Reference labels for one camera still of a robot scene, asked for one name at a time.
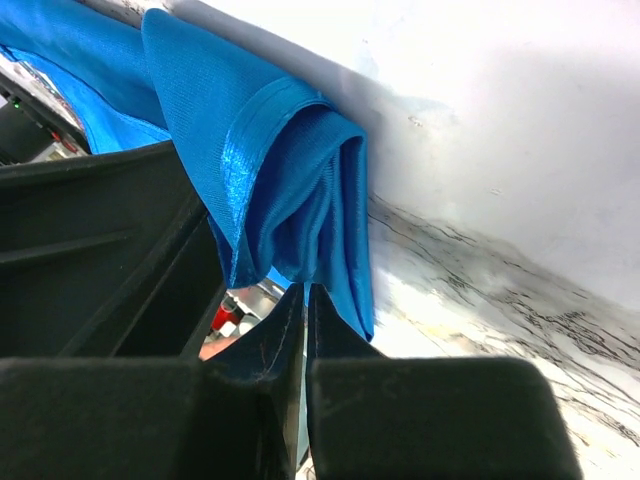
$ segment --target red object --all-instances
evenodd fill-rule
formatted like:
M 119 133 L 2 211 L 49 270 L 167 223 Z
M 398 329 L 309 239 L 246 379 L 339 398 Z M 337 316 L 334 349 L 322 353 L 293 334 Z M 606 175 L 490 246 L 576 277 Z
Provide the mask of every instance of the red object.
M 240 317 L 237 315 L 239 310 L 238 306 L 230 297 L 225 297 L 216 312 L 213 322 L 211 322 L 211 328 L 213 330 L 220 330 L 227 322 L 237 325 L 240 323 Z

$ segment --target fabric fold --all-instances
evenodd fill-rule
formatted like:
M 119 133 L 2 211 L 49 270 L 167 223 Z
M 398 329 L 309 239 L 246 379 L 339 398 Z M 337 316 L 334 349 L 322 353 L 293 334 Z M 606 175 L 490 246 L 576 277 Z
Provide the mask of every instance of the fabric fold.
M 95 153 L 173 140 L 229 287 L 273 268 L 322 283 L 371 338 L 366 135 L 321 93 L 161 10 L 138 31 L 71 0 L 5 0 L 0 44 L 51 76 Z

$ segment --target blue cloth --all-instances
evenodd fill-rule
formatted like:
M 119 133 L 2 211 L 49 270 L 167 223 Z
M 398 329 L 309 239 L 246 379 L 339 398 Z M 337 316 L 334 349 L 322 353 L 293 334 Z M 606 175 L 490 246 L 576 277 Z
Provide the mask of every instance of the blue cloth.
M 229 287 L 324 284 L 373 334 L 364 131 L 320 92 L 160 10 L 141 30 L 72 0 L 2 0 L 0 49 L 46 73 L 94 153 L 173 140 Z

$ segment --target blue fabric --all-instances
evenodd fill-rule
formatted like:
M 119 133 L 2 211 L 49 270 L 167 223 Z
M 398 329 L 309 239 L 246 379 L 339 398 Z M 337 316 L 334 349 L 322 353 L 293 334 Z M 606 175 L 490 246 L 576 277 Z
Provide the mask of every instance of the blue fabric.
M 301 80 L 160 10 L 141 30 L 72 0 L 2 0 L 0 45 L 46 73 L 94 153 L 173 140 L 227 284 L 324 284 L 373 334 L 364 131 Z

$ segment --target marble table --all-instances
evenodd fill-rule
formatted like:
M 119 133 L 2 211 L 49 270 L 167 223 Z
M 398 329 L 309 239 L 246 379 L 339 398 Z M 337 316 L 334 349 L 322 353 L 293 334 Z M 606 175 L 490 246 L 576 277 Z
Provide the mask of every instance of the marble table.
M 640 474 L 640 5 L 83 3 L 164 8 L 332 98 L 370 134 L 373 344 L 528 359 L 585 477 Z

